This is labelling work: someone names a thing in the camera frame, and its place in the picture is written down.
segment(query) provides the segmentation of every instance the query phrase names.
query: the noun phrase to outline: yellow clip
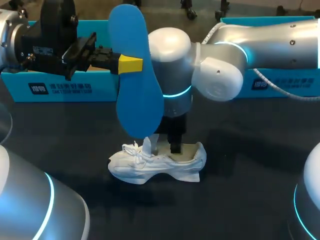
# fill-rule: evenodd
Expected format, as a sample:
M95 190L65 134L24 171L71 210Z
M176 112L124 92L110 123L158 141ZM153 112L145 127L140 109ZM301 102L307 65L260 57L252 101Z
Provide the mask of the yellow clip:
M142 72L141 58L122 55L119 57L118 74Z

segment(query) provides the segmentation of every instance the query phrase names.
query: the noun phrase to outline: cable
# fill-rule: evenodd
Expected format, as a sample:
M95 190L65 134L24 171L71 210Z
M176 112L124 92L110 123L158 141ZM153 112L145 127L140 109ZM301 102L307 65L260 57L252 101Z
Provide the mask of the cable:
M224 22L217 23L207 34L207 36L204 38L201 44L207 44L209 39L213 36L213 34L222 26L226 25Z
M282 93L283 95L286 95L287 97L295 100L300 100L300 101L307 101L307 102L314 102L314 101L319 101L320 96L298 96L295 94L292 94L290 92L287 92L283 90L282 88L278 87L274 83L272 83L269 79L267 79L258 69L254 68L253 71L263 80L265 81L271 88L276 90L279 93Z
M203 40L202 44L207 44L207 42L209 41L209 39L213 36L213 34L223 25L225 25L225 23L223 22L219 22L218 24L216 24L211 31L208 33L208 35L205 37L205 39ZM273 88L275 91L291 98L291 99L295 99L295 100L299 100L299 101L306 101L306 102L315 102L315 101L320 101L320 96L298 96L295 94L292 94L290 92L287 92L285 90L283 90L282 88L278 87L277 85L275 85L273 82L271 82L268 78L266 78L258 69L254 68L253 71L264 81L266 82L271 88Z
M303 3L304 3L304 0L301 0L300 5L299 5L299 8L298 8L299 11L302 10L302 4L303 4Z

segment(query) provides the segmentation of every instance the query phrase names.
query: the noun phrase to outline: glowing cyan light ring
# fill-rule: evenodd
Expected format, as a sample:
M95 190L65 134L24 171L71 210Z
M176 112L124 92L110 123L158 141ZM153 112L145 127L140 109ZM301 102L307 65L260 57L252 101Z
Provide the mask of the glowing cyan light ring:
M306 228L306 226L304 225L304 223L302 222L302 220L301 220L301 218L300 218L300 216L299 216L299 213L298 213L298 210L297 210L297 206L296 206L296 191L297 191L297 187L298 187L298 185L295 186L294 195L293 195L293 204L294 204L295 214L296 214L296 216L298 217L300 224L302 225L302 227L304 228L304 230L309 234L309 236L310 236L313 240L317 240L317 239L308 231L308 229Z
M248 54L246 53L246 51L241 47L239 46L238 44L234 43L234 42L230 42L230 41L218 41L215 43L216 44L228 44L228 45L232 45L232 46L235 46L236 48L240 49L244 55L245 55L245 58L246 58L246 62L248 63L249 61L249 58L248 58Z
M183 94L185 94L186 92L188 92L191 89L191 86L189 86L186 90L184 90L183 92L180 92L178 94L174 94L174 95L163 95L164 98L175 98L175 97L179 97Z
M49 179L49 183L50 183L50 189L51 189L51 193L50 193L50 202L49 202L49 207L48 210L46 212L46 215L44 217L44 220L41 224L41 227L39 228L38 232L36 233L36 235L34 236L34 238L32 240L38 240L41 236L41 234L44 232L47 223L49 221L51 212L52 212L52 208L54 206L54 201L55 201L55 189L54 189L54 183L52 182L52 179L50 178L50 176L48 174L45 173L45 175L48 177Z
M320 18L318 18L318 69L320 69Z

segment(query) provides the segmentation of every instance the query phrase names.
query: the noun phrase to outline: white sneaker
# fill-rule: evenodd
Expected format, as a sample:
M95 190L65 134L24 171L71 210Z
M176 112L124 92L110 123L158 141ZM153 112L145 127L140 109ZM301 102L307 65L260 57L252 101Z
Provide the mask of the white sneaker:
M204 146L197 142L182 144L181 147L183 154L174 156L168 143L159 144L158 155L153 155L151 142L146 137L140 147L136 142L131 145L123 144L122 151L109 158L111 162L108 169L116 178L131 184L144 184L160 173L169 174L180 181L200 182L199 171L207 160Z

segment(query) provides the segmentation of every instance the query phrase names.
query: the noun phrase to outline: dark tabletop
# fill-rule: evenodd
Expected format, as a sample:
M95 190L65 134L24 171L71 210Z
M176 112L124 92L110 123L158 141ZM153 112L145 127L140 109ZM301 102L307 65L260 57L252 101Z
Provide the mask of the dark tabletop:
M4 146L84 198L90 240L285 240L297 178L320 141L319 103L195 94L183 142L207 150L201 182L158 175L133 185L107 169L108 157L133 142L115 103L13 103L0 89L13 117Z

